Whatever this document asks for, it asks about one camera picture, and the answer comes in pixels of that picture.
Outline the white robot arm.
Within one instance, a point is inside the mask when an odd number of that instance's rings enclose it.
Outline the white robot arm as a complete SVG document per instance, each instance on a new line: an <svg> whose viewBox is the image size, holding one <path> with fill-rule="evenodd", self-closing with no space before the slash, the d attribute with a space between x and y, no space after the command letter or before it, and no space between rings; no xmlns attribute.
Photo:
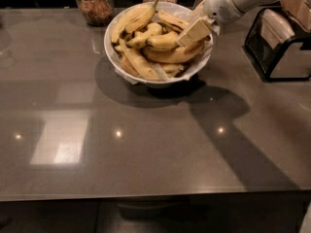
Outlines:
<svg viewBox="0 0 311 233"><path fill-rule="evenodd" d="M181 47L189 46L208 36L218 26L235 22L254 7L276 1L279 0L203 0L190 13L190 24L176 42Z"/></svg>

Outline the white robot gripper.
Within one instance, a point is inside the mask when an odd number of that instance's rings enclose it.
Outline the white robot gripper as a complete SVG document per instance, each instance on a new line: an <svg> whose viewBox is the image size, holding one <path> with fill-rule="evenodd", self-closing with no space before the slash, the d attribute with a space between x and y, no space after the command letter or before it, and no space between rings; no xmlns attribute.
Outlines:
<svg viewBox="0 0 311 233"><path fill-rule="evenodd" d="M187 21L192 23L180 33L176 43L186 47L209 36L212 31L209 18L217 25L225 25L242 16L244 13L232 0L203 0L187 15Z"/></svg>

